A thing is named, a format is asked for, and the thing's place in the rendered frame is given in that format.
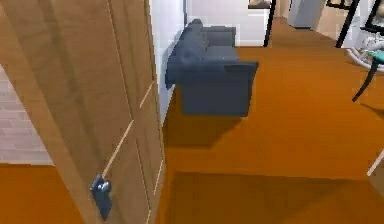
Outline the black frame shelf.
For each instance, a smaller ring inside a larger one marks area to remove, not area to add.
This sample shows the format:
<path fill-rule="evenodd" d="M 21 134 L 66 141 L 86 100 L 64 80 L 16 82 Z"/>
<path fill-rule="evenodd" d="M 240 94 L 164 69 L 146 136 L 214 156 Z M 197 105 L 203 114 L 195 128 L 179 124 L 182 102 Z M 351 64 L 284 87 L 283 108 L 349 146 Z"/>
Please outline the black frame shelf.
<path fill-rule="evenodd" d="M 361 31 L 384 36 L 384 0 L 326 0 L 326 6 L 343 10 L 346 17 L 336 39 L 336 48 L 350 48 Z"/>

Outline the dark grey sofa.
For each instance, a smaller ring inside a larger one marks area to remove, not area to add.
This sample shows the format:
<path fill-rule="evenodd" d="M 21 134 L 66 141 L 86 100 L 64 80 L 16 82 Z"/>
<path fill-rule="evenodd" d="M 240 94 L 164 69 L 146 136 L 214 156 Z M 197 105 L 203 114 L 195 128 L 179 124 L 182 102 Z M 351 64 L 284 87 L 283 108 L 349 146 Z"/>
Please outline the dark grey sofa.
<path fill-rule="evenodd" d="M 178 87 L 182 111 L 191 115 L 248 115 L 257 61 L 235 48 L 234 27 L 206 27 L 199 19 L 183 30 L 167 61 L 166 85 Z"/>

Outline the black frame table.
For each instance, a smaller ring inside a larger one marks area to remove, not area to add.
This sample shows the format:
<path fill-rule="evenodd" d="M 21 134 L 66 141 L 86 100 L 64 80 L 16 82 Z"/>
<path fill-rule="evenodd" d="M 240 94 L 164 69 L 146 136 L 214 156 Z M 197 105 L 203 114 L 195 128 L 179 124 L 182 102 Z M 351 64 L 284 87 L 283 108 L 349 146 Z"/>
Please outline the black frame table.
<path fill-rule="evenodd" d="M 269 43 L 274 13 L 276 9 L 276 2 L 277 0 L 248 0 L 249 9 L 267 9 L 269 11 L 265 37 L 263 42 L 264 47 L 267 47 Z"/>

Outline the brown wooden room door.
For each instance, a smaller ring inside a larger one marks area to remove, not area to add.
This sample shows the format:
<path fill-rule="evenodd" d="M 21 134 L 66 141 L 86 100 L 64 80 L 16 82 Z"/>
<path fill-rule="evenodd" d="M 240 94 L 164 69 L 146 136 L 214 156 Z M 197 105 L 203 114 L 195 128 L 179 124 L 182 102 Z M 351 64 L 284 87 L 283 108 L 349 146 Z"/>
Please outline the brown wooden room door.
<path fill-rule="evenodd" d="M 84 223 L 155 224 L 165 157 L 149 0 L 0 0 L 0 63 Z"/>

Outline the teal seat black chair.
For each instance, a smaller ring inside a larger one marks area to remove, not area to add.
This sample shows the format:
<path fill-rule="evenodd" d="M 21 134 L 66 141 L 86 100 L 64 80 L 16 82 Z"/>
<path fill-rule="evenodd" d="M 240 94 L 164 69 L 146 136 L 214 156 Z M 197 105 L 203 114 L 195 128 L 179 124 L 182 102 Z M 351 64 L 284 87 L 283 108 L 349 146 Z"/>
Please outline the teal seat black chair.
<path fill-rule="evenodd" d="M 355 63 L 368 69 L 363 84 L 352 98 L 352 101 L 356 102 L 370 85 L 375 74 L 377 72 L 384 73 L 384 37 L 381 35 L 367 37 L 363 40 L 360 50 L 348 48 L 347 54 Z"/>

